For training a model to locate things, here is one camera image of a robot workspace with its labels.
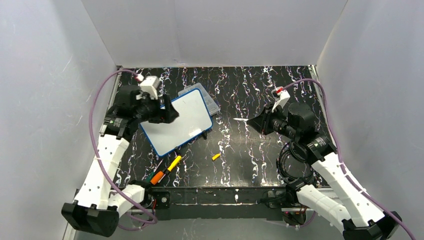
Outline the white marker pen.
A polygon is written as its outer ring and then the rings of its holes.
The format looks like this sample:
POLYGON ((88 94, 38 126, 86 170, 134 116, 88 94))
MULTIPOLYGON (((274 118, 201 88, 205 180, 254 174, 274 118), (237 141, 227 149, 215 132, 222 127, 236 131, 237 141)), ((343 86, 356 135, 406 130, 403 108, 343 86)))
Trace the white marker pen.
POLYGON ((247 118, 233 118, 233 120, 238 121, 238 122, 247 122, 249 119, 247 119, 247 118))

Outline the blue-framed whiteboard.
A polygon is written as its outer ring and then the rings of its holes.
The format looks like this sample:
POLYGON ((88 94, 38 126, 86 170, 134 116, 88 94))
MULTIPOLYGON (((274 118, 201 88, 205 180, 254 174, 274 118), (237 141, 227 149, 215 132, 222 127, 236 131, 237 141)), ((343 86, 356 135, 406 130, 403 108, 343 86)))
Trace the blue-framed whiteboard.
POLYGON ((173 99, 172 106, 179 113, 172 123, 142 122, 147 140, 154 152, 163 157, 190 140, 208 131, 213 126, 206 103, 197 88, 173 99))

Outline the yellow marker cap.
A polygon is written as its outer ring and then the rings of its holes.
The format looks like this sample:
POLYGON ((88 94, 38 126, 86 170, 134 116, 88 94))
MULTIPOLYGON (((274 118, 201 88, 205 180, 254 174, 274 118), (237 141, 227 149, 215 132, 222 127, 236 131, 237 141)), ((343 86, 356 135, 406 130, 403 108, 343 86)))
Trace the yellow marker cap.
POLYGON ((220 154, 220 153, 217 153, 217 154, 215 154, 215 155, 212 157, 212 160, 213 160, 213 161, 215 161, 215 160, 217 160, 220 156, 221 156, 221 154, 220 154))

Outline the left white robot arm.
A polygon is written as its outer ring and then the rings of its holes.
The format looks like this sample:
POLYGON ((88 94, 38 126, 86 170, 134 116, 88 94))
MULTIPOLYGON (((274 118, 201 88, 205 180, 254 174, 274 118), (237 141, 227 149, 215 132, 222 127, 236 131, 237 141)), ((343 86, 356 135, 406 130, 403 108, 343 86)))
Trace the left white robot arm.
POLYGON ((151 184, 129 184, 119 189, 113 182, 123 155, 140 123, 170 124, 179 113, 167 94, 159 99, 146 87, 126 85, 107 110, 99 137, 92 140, 94 158, 82 187, 61 214, 75 230, 110 237, 120 217, 140 207, 151 184))

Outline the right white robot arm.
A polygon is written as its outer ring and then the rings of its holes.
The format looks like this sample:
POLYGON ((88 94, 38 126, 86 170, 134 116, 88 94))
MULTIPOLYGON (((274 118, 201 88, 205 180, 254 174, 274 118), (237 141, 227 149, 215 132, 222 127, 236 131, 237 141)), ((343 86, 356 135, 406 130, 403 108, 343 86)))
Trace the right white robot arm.
POLYGON ((299 177, 286 184, 286 193, 296 203, 313 209, 336 227, 345 240, 388 240, 402 221, 395 211, 383 210, 369 200, 347 168, 339 162, 337 148, 316 130, 316 116, 305 103, 289 105, 288 114, 281 107, 267 106, 247 125, 262 135, 276 132, 290 139, 289 154, 308 164, 330 185, 340 202, 322 194, 312 183, 299 177))

